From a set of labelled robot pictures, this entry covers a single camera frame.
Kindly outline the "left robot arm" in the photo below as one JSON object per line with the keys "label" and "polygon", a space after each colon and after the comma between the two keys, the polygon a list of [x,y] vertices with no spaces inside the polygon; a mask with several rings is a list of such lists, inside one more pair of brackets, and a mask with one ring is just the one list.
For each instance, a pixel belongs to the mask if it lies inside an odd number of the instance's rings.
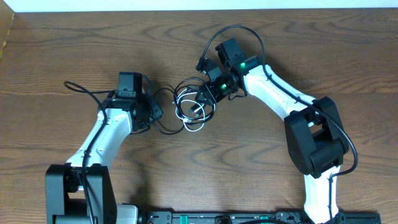
{"label": "left robot arm", "polygon": [[109,170],[121,144],[132,134],[150,129],[163,112],[136,72],[120,72],[118,87],[98,101],[93,129],[64,164],[45,173],[47,223],[145,223],[137,206],[118,204]]}

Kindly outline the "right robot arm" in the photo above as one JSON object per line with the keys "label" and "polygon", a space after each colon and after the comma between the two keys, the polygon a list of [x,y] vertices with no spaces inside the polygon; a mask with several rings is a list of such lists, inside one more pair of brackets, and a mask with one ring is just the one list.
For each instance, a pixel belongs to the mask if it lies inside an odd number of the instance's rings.
{"label": "right robot arm", "polygon": [[337,223],[336,179],[348,141],[334,101],[296,90],[258,56],[247,57],[235,39],[215,50],[220,63],[201,56],[196,66],[209,77],[197,102],[214,106],[243,90],[265,103],[284,122],[289,156],[304,176],[306,216],[311,223]]}

